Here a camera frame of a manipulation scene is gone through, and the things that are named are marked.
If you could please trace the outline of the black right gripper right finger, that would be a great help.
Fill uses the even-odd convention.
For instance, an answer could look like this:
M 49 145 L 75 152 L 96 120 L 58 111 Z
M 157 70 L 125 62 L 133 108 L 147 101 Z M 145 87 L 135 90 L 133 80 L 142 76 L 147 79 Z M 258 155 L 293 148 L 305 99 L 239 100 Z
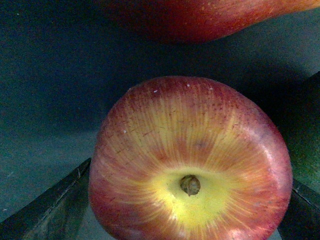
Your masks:
M 290 203 L 277 230 L 283 240 L 320 240 L 320 194 L 294 179 Z

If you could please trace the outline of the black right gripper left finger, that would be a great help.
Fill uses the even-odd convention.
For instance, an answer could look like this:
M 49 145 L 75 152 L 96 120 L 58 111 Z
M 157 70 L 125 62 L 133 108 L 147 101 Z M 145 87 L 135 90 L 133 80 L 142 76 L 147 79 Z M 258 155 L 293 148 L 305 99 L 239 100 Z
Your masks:
M 89 205 L 91 159 L 0 224 L 2 240 L 74 240 Z

